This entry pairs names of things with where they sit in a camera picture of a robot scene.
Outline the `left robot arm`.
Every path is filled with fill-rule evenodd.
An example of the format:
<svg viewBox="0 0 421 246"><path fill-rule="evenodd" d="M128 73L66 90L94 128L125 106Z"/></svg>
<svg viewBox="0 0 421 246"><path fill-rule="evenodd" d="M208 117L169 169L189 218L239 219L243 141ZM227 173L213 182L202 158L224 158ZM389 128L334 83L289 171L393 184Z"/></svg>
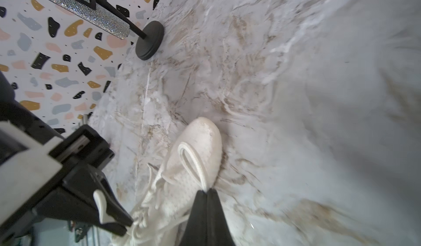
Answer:
<svg viewBox="0 0 421 246"><path fill-rule="evenodd" d="M88 125L61 136L20 104L1 77L1 242L45 218L125 235L133 219L103 173L113 156Z"/></svg>

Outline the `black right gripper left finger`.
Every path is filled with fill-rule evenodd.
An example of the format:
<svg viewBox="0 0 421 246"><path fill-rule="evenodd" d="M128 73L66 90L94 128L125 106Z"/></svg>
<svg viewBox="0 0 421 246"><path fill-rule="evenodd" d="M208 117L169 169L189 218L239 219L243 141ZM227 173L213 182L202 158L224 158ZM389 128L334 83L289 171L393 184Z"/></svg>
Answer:
<svg viewBox="0 0 421 246"><path fill-rule="evenodd" d="M180 246L207 245L207 193L198 191Z"/></svg>

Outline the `white sneaker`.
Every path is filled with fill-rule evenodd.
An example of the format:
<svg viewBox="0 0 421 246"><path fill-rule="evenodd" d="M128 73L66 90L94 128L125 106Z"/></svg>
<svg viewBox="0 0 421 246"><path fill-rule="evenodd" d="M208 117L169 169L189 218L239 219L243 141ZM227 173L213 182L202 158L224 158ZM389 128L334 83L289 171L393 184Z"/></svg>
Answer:
<svg viewBox="0 0 421 246"><path fill-rule="evenodd" d="M198 191L207 192L222 160L218 127L208 118L193 120L173 143L159 168L149 164L145 193L131 211L133 225L113 236L113 246L173 246L179 225L189 218Z"/></svg>

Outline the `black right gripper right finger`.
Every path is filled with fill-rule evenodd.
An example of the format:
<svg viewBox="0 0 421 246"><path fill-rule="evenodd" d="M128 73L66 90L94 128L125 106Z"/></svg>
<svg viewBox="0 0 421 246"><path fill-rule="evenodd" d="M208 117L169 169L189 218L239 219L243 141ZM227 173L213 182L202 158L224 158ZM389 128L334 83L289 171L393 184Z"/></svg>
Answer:
<svg viewBox="0 0 421 246"><path fill-rule="evenodd" d="M215 189L207 192L207 245L235 246Z"/></svg>

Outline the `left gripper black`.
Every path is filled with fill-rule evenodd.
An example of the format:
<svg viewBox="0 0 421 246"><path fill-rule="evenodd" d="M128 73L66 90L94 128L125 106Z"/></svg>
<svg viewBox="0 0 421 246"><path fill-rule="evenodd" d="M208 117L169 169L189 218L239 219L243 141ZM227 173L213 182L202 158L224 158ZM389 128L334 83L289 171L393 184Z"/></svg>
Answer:
<svg viewBox="0 0 421 246"><path fill-rule="evenodd" d="M102 171L114 155L109 144L88 125L62 139L49 153L62 164L61 170L1 224L1 242L21 236L45 218L85 223L118 236L133 224ZM1 165L24 150L1 132Z"/></svg>

